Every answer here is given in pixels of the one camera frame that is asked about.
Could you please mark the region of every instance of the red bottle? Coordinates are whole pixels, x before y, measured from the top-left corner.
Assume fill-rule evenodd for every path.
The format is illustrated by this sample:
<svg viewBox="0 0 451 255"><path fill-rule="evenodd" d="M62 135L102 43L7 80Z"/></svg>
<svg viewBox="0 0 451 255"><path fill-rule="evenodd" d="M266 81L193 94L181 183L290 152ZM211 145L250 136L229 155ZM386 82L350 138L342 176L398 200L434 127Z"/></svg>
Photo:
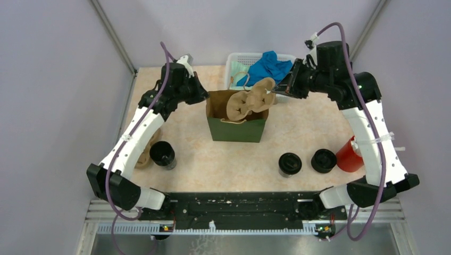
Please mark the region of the red bottle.
<svg viewBox="0 0 451 255"><path fill-rule="evenodd" d="M354 142L355 137L351 139L337 152L337 166L341 170L353 173L363 166L362 156L357 154L351 141Z"/></svg>

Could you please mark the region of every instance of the teal cloth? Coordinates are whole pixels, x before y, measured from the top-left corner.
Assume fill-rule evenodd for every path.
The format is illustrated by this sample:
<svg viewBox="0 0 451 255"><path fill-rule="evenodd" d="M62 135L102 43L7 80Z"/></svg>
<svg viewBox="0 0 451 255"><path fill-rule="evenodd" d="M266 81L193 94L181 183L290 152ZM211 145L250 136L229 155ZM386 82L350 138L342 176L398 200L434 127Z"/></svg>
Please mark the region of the teal cloth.
<svg viewBox="0 0 451 255"><path fill-rule="evenodd" d="M250 75L246 86L251 87L260 80L271 77L275 83L281 82L290 72L293 63L288 61L278 61L277 54L274 51L265 52L260 60L251 65L247 71ZM247 78L243 77L238 81L237 86L243 86Z"/></svg>

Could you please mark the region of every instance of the green paper bag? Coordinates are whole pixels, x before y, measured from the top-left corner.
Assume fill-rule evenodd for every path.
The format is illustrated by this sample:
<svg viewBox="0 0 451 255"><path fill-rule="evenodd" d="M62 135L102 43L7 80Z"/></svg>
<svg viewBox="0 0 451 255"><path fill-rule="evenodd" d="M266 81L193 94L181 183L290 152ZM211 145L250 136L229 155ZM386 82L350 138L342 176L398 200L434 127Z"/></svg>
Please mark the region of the green paper bag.
<svg viewBox="0 0 451 255"><path fill-rule="evenodd" d="M229 98L239 90L209 91L206 113L213 141L260 142L269 110L251 113L239 122L227 119Z"/></svg>

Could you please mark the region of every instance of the white wall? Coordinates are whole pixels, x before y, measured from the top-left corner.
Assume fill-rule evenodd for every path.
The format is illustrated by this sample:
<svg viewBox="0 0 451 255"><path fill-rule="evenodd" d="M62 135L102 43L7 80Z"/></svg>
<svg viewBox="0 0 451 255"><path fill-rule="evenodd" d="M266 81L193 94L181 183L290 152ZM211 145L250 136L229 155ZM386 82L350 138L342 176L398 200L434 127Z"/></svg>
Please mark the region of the white wall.
<svg viewBox="0 0 451 255"><path fill-rule="evenodd" d="M225 64L232 52L304 56L304 40L340 21L352 47L378 0L101 0L136 66L161 66L163 40L196 65ZM339 38L338 31L322 37Z"/></svg>
<svg viewBox="0 0 451 255"><path fill-rule="evenodd" d="M75 252L130 81L88 1L1 1L1 254Z"/></svg>
<svg viewBox="0 0 451 255"><path fill-rule="evenodd" d="M389 130L420 185L400 195L421 254L449 254L451 2L391 1L355 71L374 74Z"/></svg>

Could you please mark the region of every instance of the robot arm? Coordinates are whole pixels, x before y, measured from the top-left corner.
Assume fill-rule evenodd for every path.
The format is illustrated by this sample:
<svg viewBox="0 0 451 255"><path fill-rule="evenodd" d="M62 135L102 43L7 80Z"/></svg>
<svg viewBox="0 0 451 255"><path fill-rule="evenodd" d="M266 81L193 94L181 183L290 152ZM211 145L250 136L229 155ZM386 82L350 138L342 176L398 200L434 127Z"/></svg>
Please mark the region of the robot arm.
<svg viewBox="0 0 451 255"><path fill-rule="evenodd" d="M354 75L380 135L377 140L347 72L342 42L330 41L316 45L317 38L314 34L311 40L306 41L311 50L306 60L297 59L290 73L273 92L295 98L306 98L310 91L328 94L351 125L362 154L366 176L320 192L314 201L316 209L321 212L348 204L364 208L375 203L382 170L377 143L381 143L384 148L387 166L381 202L417 186L418 176L408 174L396 154L383 117L381 94L375 78L367 72Z"/></svg>
<svg viewBox="0 0 451 255"><path fill-rule="evenodd" d="M163 192L139 187L130 182L130 179L135 164L148 141L164 124L169 115L177 109L177 105L183 101L189 105L200 103L208 97L208 92L202 87L196 72L193 72L191 62L192 57L185 55L175 63L170 63L166 86L152 109L147 112L158 92L156 90L149 90L143 94L130 125L112 151L99 165L91 164L88 167L87 175L95 196L107 200L105 188L107 169L110 167L116 151L123 146L114 165L111 166L112 174L109 184L113 203L124 210L130 210L133 207L160 210L164 207L164 203L169 203L168 196ZM156 83L159 91L162 89L165 73L166 66L163 66L161 80ZM139 126L136 126L143 115L145 116L142 122Z"/></svg>

